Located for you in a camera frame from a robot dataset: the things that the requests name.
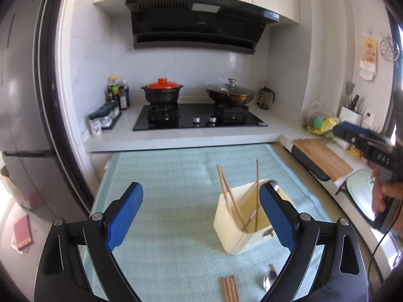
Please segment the gas stove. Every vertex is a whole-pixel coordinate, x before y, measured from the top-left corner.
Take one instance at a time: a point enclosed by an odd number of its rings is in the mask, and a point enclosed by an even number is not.
[[[267,127],[267,124],[253,115],[247,106],[211,103],[145,105],[133,130],[215,127]]]

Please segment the cutting board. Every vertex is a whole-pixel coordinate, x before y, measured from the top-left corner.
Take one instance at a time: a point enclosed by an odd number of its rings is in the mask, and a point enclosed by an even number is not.
[[[317,138],[294,140],[293,144],[336,181],[347,176],[353,168]]]

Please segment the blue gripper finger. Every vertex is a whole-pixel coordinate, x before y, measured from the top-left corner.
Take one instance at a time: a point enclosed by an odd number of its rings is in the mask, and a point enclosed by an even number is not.
[[[108,238],[105,245],[110,252],[123,243],[124,237],[143,202],[143,187],[139,183],[133,182],[124,192],[122,198],[125,195],[127,195],[126,200],[108,226]]]
[[[289,201],[283,200],[270,183],[260,187],[259,199],[281,245],[291,252],[295,248],[299,228],[297,210]]]

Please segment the screw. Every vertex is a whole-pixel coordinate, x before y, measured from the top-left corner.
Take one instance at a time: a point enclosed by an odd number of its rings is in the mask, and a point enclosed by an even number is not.
[[[102,216],[103,216],[102,213],[97,212],[97,213],[94,213],[91,218],[92,218],[92,220],[98,221],[98,220],[102,219]]]
[[[303,213],[300,213],[299,216],[301,217],[301,219],[303,221],[310,221],[311,220],[311,215],[309,213],[303,212]]]
[[[340,223],[343,226],[348,226],[349,225],[349,221],[347,219],[345,219],[345,218],[340,218]]]
[[[58,218],[53,222],[53,225],[55,226],[60,226],[63,223],[63,219],[62,218]]]

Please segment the green mat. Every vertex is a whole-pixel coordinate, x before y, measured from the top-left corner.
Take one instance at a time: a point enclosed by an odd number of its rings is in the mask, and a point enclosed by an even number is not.
[[[274,238],[238,256],[224,252],[213,222],[220,194],[216,165],[229,185],[275,179],[299,212],[330,221],[319,201],[268,144],[116,153],[93,212],[103,212],[132,181],[144,188],[144,202],[121,246],[113,254],[142,301],[223,301],[220,277],[235,275],[240,300],[260,301],[263,276],[273,263],[281,270],[288,249]],[[317,247],[296,298],[308,293],[318,268]],[[106,298],[88,255],[85,270],[96,295]]]

